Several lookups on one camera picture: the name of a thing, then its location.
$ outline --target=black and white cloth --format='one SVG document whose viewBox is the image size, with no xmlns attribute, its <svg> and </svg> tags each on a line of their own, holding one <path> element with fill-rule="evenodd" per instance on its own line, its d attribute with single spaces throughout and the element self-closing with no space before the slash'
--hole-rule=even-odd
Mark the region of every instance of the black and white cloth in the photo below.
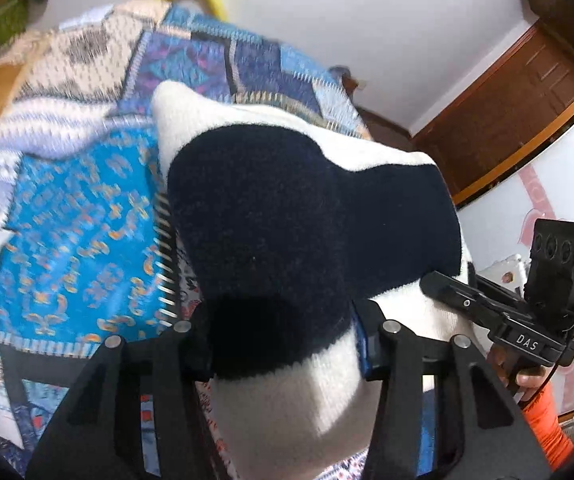
<svg viewBox="0 0 574 480">
<path fill-rule="evenodd" d="M 171 214 L 212 309 L 213 415 L 245 480 L 311 480 L 369 443 L 350 300 L 419 335 L 472 335 L 425 297 L 472 266 L 424 153 L 339 136 L 277 108 L 163 82 L 153 111 Z"/>
</svg>

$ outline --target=white wall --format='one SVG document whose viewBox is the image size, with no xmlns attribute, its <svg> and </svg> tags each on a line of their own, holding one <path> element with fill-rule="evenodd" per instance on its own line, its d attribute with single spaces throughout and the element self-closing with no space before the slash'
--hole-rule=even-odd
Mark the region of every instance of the white wall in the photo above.
<svg viewBox="0 0 574 480">
<path fill-rule="evenodd" d="M 49 0 L 37 26 L 120 1 Z M 357 103 L 413 133 L 530 25 L 520 0 L 224 1 L 232 22 L 349 66 L 366 82 Z"/>
</svg>

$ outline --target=person's arm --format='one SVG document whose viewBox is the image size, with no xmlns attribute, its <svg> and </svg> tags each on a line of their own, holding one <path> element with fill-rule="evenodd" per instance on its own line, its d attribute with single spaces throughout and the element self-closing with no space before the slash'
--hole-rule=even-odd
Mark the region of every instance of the person's arm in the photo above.
<svg viewBox="0 0 574 480">
<path fill-rule="evenodd" d="M 506 360 L 506 351 L 499 345 L 493 345 L 487 361 L 492 365 L 503 384 L 507 385 L 507 373 L 503 368 Z M 516 375 L 516 384 L 524 391 L 521 400 L 529 400 L 545 381 L 548 369 L 545 367 L 530 368 L 522 370 Z M 523 410 L 523 414 L 531 431 L 536 435 L 538 442 L 542 446 L 549 465 L 556 469 L 569 456 L 574 448 L 574 444 L 569 437 L 563 433 L 558 425 L 558 412 L 551 389 L 551 384 L 538 394 Z"/>
</svg>

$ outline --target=human hand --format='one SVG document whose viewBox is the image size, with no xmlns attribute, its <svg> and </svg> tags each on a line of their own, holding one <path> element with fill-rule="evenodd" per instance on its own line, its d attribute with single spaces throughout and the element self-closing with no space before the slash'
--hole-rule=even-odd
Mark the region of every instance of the human hand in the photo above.
<svg viewBox="0 0 574 480">
<path fill-rule="evenodd" d="M 508 374 L 512 367 L 508 357 L 509 355 L 507 350 L 503 346 L 494 343 L 486 358 L 487 362 L 498 374 L 498 377 L 504 386 L 509 384 Z M 549 374 L 550 370 L 551 368 L 538 366 L 519 371 L 516 375 L 516 384 L 520 386 L 518 392 L 523 392 L 520 400 L 526 401 L 531 399 L 538 388 L 542 386 L 542 383 L 545 382 L 545 379 L 547 379 L 547 375 Z"/>
</svg>

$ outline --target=metal screw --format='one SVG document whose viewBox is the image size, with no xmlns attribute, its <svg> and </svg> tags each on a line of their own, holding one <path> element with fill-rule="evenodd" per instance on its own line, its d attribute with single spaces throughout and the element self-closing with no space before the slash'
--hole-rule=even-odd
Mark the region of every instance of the metal screw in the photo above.
<svg viewBox="0 0 574 480">
<path fill-rule="evenodd" d="M 453 339 L 456 346 L 460 348 L 469 348 L 471 346 L 471 339 L 469 339 L 466 335 L 458 334 Z"/>
<path fill-rule="evenodd" d="M 174 332 L 184 334 L 185 332 L 189 332 L 191 328 L 192 324 L 189 321 L 179 321 L 174 325 Z"/>
<path fill-rule="evenodd" d="M 105 346 L 107 348 L 116 348 L 121 343 L 121 337 L 119 335 L 110 335 L 105 339 Z"/>
<path fill-rule="evenodd" d="M 382 323 L 382 328 L 385 329 L 385 332 L 389 332 L 390 334 L 397 334 L 400 332 L 402 326 L 398 321 L 394 321 L 393 319 L 387 319 Z"/>
</svg>

